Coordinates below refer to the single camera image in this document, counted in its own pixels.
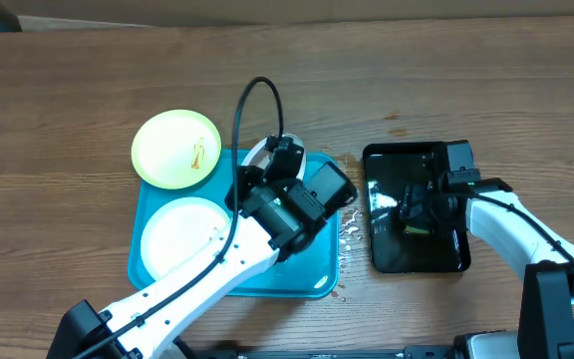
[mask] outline yellow plate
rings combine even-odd
[[[203,180],[220,157],[220,135],[205,116],[171,110],[149,119],[132,143],[132,163],[151,185],[179,189]]]

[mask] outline wooden table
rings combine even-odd
[[[485,177],[574,242],[573,17],[0,34],[0,357],[45,357],[70,306],[135,291],[133,136],[155,114],[193,109],[228,146],[258,74],[279,87],[286,131],[358,185],[370,143],[468,139]],[[273,100],[256,90],[241,141],[275,128]],[[331,295],[225,298],[187,342],[401,348],[516,328],[521,284],[485,243],[470,239],[464,275],[383,275],[362,205],[343,221],[354,211],[361,230],[341,236]]]

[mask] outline brown wooden surface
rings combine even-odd
[[[71,305],[134,291],[133,136],[157,113],[193,109],[227,146],[258,74],[278,85],[286,130],[358,184],[367,144],[469,139],[485,177],[574,241],[574,18],[0,34],[0,357],[44,357]],[[247,146],[276,127],[268,94],[245,110]],[[354,209],[364,214],[360,203],[343,221]],[[517,326],[521,285],[486,244],[470,239],[464,275],[383,275],[365,220],[342,235],[332,295],[225,298],[184,338],[374,349]]]

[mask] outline wood grain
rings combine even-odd
[[[367,144],[468,139],[485,177],[574,241],[573,17],[0,34],[0,357],[44,357],[70,306],[134,292],[133,136],[157,113],[192,109],[227,146],[258,74],[279,87],[286,131],[356,183]],[[274,131],[275,117],[256,90],[241,142]],[[375,349],[517,326],[521,285],[486,244],[470,239],[463,275],[379,274],[363,203],[343,219],[356,210],[332,295],[225,298],[184,338]]]

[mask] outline blue tray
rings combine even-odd
[[[249,153],[238,151],[241,163]],[[210,176],[192,187],[184,189],[161,189],[143,181],[132,247],[128,260],[128,277],[139,290],[154,283],[141,259],[141,236],[150,217],[166,203],[186,196],[198,196],[220,205],[230,216],[225,206],[225,195],[231,186],[231,150],[223,150],[216,168]],[[308,154],[305,168],[306,181],[324,163],[333,161],[324,154]],[[262,296],[278,298],[322,298],[329,294],[338,281],[338,214],[334,214],[327,225],[318,233],[314,242],[302,253],[291,256],[283,263],[277,263],[266,272],[256,275],[229,292],[229,295]]]

